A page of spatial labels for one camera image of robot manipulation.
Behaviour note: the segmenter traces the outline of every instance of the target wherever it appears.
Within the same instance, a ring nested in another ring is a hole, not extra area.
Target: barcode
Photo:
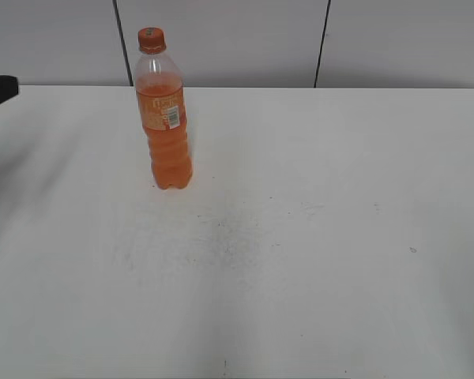
[[[179,125],[181,125],[181,122],[179,121],[179,105],[176,105],[175,107],[172,107],[172,108],[168,108],[167,117],[168,117],[168,126],[170,129],[177,128]]]

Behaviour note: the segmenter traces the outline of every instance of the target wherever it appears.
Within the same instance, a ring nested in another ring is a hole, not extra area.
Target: bottle cap
[[[160,28],[143,28],[139,31],[139,50],[146,54],[158,54],[164,51],[164,31]]]

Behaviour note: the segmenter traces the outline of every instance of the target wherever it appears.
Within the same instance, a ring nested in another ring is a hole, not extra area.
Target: white table
[[[0,107],[0,378],[474,378],[474,90],[132,88]]]

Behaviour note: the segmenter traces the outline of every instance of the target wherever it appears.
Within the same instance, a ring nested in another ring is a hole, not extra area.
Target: plastic bottle
[[[165,52],[160,28],[144,28],[138,39],[143,54],[135,66],[135,90],[148,137],[152,173],[161,189],[184,188],[193,170],[181,72]]]

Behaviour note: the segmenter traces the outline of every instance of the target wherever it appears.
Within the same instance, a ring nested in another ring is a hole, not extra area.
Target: white wall
[[[165,31],[188,86],[312,87],[326,0],[120,0],[132,69],[137,32]]]
[[[0,74],[22,84],[127,85],[111,0],[0,0]]]
[[[318,87],[474,88],[474,0],[333,0]]]

